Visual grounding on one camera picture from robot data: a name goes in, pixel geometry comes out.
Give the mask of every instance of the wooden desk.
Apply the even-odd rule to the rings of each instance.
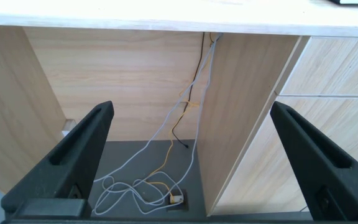
[[[66,119],[79,121],[102,101],[116,110],[109,141],[149,139],[193,78],[202,32],[204,55],[209,32],[224,33],[198,144],[209,215],[305,206],[267,116],[274,100],[294,106],[358,159],[358,6],[0,1],[0,25],[3,192],[61,140]],[[168,139],[183,106],[157,139]],[[181,121],[180,138],[194,138],[197,112]]]

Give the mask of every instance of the drawer front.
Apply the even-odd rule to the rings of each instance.
[[[278,97],[358,160],[358,99]],[[295,212],[306,202],[267,115],[214,215]]]
[[[280,95],[358,95],[358,38],[312,37]]]

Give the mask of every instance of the wooden panel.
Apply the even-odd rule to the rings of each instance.
[[[358,95],[358,38],[312,37],[281,95]]]
[[[62,138],[65,116],[20,27],[0,27],[0,190]]]
[[[358,160],[358,99],[278,97]],[[270,115],[218,202],[214,215],[294,212],[306,206]]]
[[[219,40],[198,144],[207,213],[236,168],[249,134],[269,108],[269,99],[295,36],[224,34]]]
[[[0,25],[358,37],[358,6],[328,0],[0,0]]]
[[[78,123],[95,105],[111,100],[115,115],[109,141],[148,140],[193,79],[202,33],[137,30],[25,28],[67,118]],[[204,55],[209,48],[205,37]],[[195,85],[200,101],[207,67]],[[184,104],[157,139],[168,139]],[[175,133],[194,139],[198,109]]]

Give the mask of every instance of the white cable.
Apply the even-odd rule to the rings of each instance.
[[[160,210],[160,209],[163,209],[163,208],[167,208],[167,207],[172,207],[172,206],[176,206],[180,203],[175,203],[175,204],[172,204],[172,205],[166,205],[166,206],[161,206],[161,207],[157,207],[157,208],[154,208],[154,209],[151,209],[150,211],[148,212],[145,212],[143,211],[140,206],[139,206],[139,203],[137,201],[136,198],[138,198],[140,201],[142,201],[144,204],[146,205],[153,205],[153,206],[159,206],[161,204],[164,203],[164,199],[166,198],[166,196],[173,190],[173,188],[178,188],[178,190],[180,191],[181,195],[183,196],[183,192],[181,191],[181,189],[179,188],[178,184],[183,181],[183,179],[187,176],[187,174],[189,173],[192,165],[193,165],[193,161],[194,161],[194,152],[195,152],[195,148],[196,148],[196,143],[197,143],[197,140],[198,140],[198,132],[199,132],[199,129],[200,129],[200,119],[201,119],[201,114],[202,114],[202,110],[203,110],[203,104],[204,104],[204,99],[205,99],[205,94],[206,94],[206,91],[209,87],[209,84],[211,83],[211,71],[212,71],[212,64],[213,64],[213,58],[214,58],[214,53],[215,53],[215,46],[216,46],[216,42],[217,40],[222,36],[222,34],[219,34],[215,41],[213,42],[211,48],[208,50],[208,53],[207,55],[205,56],[204,60],[203,60],[203,63],[202,63],[202,66],[200,67],[200,69],[197,71],[197,75],[196,75],[196,78],[194,79],[194,81],[187,87],[187,89],[183,92],[182,96],[179,98],[179,100],[177,101],[177,103],[175,104],[175,106],[168,112],[167,116],[165,117],[165,120],[163,122],[163,124],[161,125],[161,127],[157,130],[157,132],[152,136],[152,138],[147,142],[147,144],[141,149],[139,150],[137,153],[135,153],[131,158],[129,158],[122,166],[118,167],[117,169],[113,170],[112,172],[110,172],[109,174],[99,178],[99,179],[96,179],[94,180],[94,182],[98,182],[100,180],[103,180],[102,181],[102,187],[104,189],[104,191],[101,193],[101,195],[99,196],[98,200],[96,201],[96,204],[95,204],[95,207],[93,209],[94,213],[97,214],[97,215],[103,215],[105,213],[107,213],[108,211],[110,211],[112,208],[114,208],[114,206],[116,206],[119,201],[123,198],[123,196],[128,193],[128,192],[132,192],[132,197],[135,201],[135,204],[137,206],[137,208],[139,209],[139,211],[141,213],[143,213],[144,215],[146,214],[149,214],[149,213],[152,213],[156,210]],[[177,108],[177,106],[180,104],[180,102],[182,101],[183,97],[186,95],[187,91],[190,89],[190,87],[192,85],[194,85],[199,76],[200,76],[200,73],[201,73],[201,70],[204,68],[205,64],[206,64],[206,61],[208,59],[208,56],[211,54],[211,62],[209,64],[209,73],[208,73],[208,83],[204,89],[204,92],[202,94],[202,97],[201,97],[201,102],[200,102],[200,109],[199,109],[199,112],[198,112],[198,118],[197,118],[197,129],[196,129],[196,136],[195,136],[195,142],[194,142],[194,145],[193,145],[193,149],[192,149],[192,153],[191,153],[191,162],[190,162],[190,165],[188,166],[185,174],[183,175],[183,177],[178,181],[178,182],[175,182],[168,174],[166,174],[165,172],[162,172],[162,171],[158,171],[152,175],[149,175],[147,176],[146,178],[140,180],[140,179],[137,179],[135,180],[132,185],[129,185],[127,183],[124,183],[124,182],[116,182],[114,181],[114,177],[111,176],[113,173],[119,171],[120,169],[122,169],[126,164],[128,164],[133,158],[135,158],[136,155],[138,155],[139,153],[141,153],[144,149],[147,148],[147,146],[149,145],[149,143],[156,137],[156,135],[161,131],[161,129],[165,126],[165,123],[167,122],[171,112],[173,110],[175,110]],[[146,180],[148,178],[150,178],[151,176],[154,176],[156,174],[163,174],[163,175],[166,175],[173,183],[174,185],[170,188],[170,190],[164,195],[160,189],[158,189],[156,186],[154,186],[153,184],[150,184],[148,182],[146,182]],[[107,180],[108,178],[111,178],[112,179],[112,184],[108,187],[105,187],[104,186],[104,181]],[[151,187],[153,187],[154,189],[157,190],[158,193],[160,193],[161,197],[158,199],[158,200],[155,200],[155,201],[152,201],[152,202],[147,202],[146,200],[144,200],[142,198],[142,196],[140,195],[140,193],[138,193],[138,191],[135,189],[135,187],[137,187],[138,185],[140,184],[147,184]],[[124,190],[113,190],[114,186],[116,185],[124,185],[126,186],[127,188],[124,189]],[[122,193],[121,196],[117,199],[116,202],[114,202],[109,208],[107,208],[105,211],[103,212],[97,212],[96,210],[98,209],[98,207],[104,202],[104,200],[108,197],[109,194],[116,194],[116,193]]]

